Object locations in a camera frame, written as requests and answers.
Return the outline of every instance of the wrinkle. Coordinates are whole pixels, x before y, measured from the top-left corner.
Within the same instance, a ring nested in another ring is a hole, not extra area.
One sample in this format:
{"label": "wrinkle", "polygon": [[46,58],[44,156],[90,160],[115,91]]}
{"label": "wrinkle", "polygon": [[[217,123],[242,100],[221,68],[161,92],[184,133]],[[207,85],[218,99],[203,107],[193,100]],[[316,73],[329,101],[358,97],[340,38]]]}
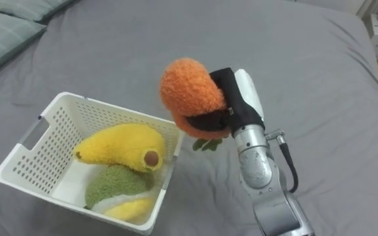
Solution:
{"label": "wrinkle", "polygon": [[353,52],[353,54],[355,54],[357,57],[359,57],[361,59],[361,62],[365,63],[364,66],[366,68],[370,68],[370,65],[369,65],[367,59],[360,52],[353,49],[351,46],[347,46],[347,49],[349,49],[350,52]]}
{"label": "wrinkle", "polygon": [[362,45],[360,44],[360,42],[351,33],[349,33],[346,29],[344,29],[344,27],[342,27],[341,25],[339,25],[338,23],[336,23],[335,21],[333,21],[332,19],[326,16],[323,16],[323,18],[325,18],[325,20],[327,20],[329,23],[331,23],[336,28],[341,30],[345,35],[347,35],[350,39],[352,39],[354,43],[356,43],[360,48],[362,48]]}
{"label": "wrinkle", "polygon": [[327,188],[327,189],[325,189],[325,190],[323,190],[323,191],[321,191],[319,193],[316,193],[315,196],[320,197],[322,195],[325,195],[326,193],[329,193],[329,192],[333,191],[337,186],[338,186],[338,183],[333,184],[331,187],[329,187],[329,188]]}
{"label": "wrinkle", "polygon": [[217,185],[215,185],[214,182],[210,178],[208,178],[207,187],[211,190],[215,205],[219,207],[219,197],[217,196]]}
{"label": "wrinkle", "polygon": [[370,75],[370,77],[373,79],[373,81],[376,83],[376,85],[378,86],[378,80],[377,78],[374,76],[374,74],[367,68],[366,65],[364,65],[364,63],[362,63],[355,55],[353,55],[352,53],[350,52],[346,52],[346,54],[348,56],[350,56],[350,58],[352,58],[353,60],[355,60],[357,63],[359,63],[361,65],[361,67],[368,73],[368,75]]}
{"label": "wrinkle", "polygon": [[319,182],[313,184],[312,186],[308,187],[305,190],[302,190],[300,193],[297,194],[297,197],[302,197],[304,195],[308,195],[311,191],[315,190],[317,187],[321,186],[325,180],[320,180]]}
{"label": "wrinkle", "polygon": [[308,136],[309,134],[323,128],[324,126],[326,126],[327,124],[329,124],[330,122],[332,122],[334,119],[336,118],[339,118],[339,114],[346,114],[348,112],[351,112],[352,109],[351,107],[353,107],[354,104],[351,104],[349,106],[347,106],[346,108],[342,109],[341,111],[337,111],[337,112],[333,112],[331,113],[331,116],[329,117],[326,117],[326,119],[324,119],[323,121],[321,121],[319,124],[317,124],[316,126],[314,127],[311,127],[310,129],[304,131],[303,133],[300,133],[296,136],[293,137],[293,139],[296,139],[296,138],[304,138],[305,136]]}

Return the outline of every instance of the black cable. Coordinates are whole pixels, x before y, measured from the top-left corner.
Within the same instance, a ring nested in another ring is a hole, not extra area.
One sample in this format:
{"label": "black cable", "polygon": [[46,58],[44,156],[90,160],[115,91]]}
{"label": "black cable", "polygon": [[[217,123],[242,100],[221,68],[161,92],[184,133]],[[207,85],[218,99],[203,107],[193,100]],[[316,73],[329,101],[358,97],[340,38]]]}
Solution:
{"label": "black cable", "polygon": [[288,145],[286,143],[280,144],[280,149],[282,155],[285,157],[285,161],[287,161],[288,167],[293,175],[294,184],[293,187],[289,190],[290,193],[294,193],[297,188],[299,187],[299,176],[297,175],[297,170],[295,170],[293,160],[291,158],[291,154],[289,153]]}

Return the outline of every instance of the bed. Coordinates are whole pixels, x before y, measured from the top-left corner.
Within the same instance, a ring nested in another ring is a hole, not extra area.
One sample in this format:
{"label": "bed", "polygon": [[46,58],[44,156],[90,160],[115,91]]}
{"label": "bed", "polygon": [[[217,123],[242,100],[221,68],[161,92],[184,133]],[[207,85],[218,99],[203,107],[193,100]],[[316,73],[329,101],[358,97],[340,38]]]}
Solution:
{"label": "bed", "polygon": [[[171,119],[166,65],[189,56],[252,76],[268,130],[282,128],[296,196],[317,235],[378,235],[378,66],[355,16],[275,0],[81,0],[0,69],[0,164],[68,91]],[[152,235],[258,235],[236,148],[186,137]],[[292,184],[276,145],[272,151]],[[0,184],[0,236],[133,235]]]}

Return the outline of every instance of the green plush avocado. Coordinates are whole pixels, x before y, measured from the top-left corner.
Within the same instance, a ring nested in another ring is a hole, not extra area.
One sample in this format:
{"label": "green plush avocado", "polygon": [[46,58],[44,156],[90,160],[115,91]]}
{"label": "green plush avocado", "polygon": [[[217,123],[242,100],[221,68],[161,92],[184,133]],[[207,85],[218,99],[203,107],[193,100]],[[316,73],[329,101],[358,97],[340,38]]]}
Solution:
{"label": "green plush avocado", "polygon": [[130,196],[150,191],[153,186],[154,176],[151,172],[136,172],[122,165],[112,165],[87,186],[86,208],[93,209],[97,203],[104,201],[102,208],[106,210],[119,202],[131,200]]}

